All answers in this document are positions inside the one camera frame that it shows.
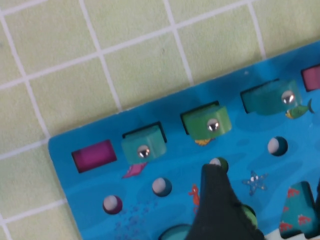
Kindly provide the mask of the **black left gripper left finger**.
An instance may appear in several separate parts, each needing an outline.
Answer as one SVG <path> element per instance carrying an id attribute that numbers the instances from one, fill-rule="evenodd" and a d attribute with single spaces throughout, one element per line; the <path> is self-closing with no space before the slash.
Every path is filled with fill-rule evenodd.
<path id="1" fill-rule="evenodd" d="M 200 202 L 191 226 L 192 240 L 263 240 L 264 234 L 242 209 L 225 170 L 214 164 L 201 169 Z"/>

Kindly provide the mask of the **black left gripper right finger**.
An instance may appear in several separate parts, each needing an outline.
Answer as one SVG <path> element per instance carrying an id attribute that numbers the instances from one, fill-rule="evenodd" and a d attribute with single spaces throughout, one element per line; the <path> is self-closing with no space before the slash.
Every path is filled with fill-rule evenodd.
<path id="1" fill-rule="evenodd" d="M 315 200 L 315 210 L 316 210 L 317 216 L 320 217 L 320 180 L 318 181 L 316 192 L 317 192 L 317 196 Z"/>

